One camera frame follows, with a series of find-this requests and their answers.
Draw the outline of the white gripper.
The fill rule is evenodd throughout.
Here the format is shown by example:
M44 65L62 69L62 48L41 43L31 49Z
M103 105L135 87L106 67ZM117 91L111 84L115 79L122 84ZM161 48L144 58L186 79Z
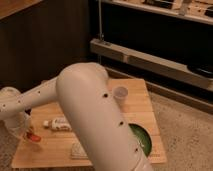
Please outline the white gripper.
M32 132L31 118L28 114L15 115L4 121L7 130L16 138L22 139Z

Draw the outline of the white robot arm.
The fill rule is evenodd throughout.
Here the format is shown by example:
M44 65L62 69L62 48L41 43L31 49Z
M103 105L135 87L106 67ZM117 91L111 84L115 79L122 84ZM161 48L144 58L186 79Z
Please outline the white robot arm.
M96 171L154 171L108 89L98 63L77 63L17 96L0 99L0 119L59 103Z

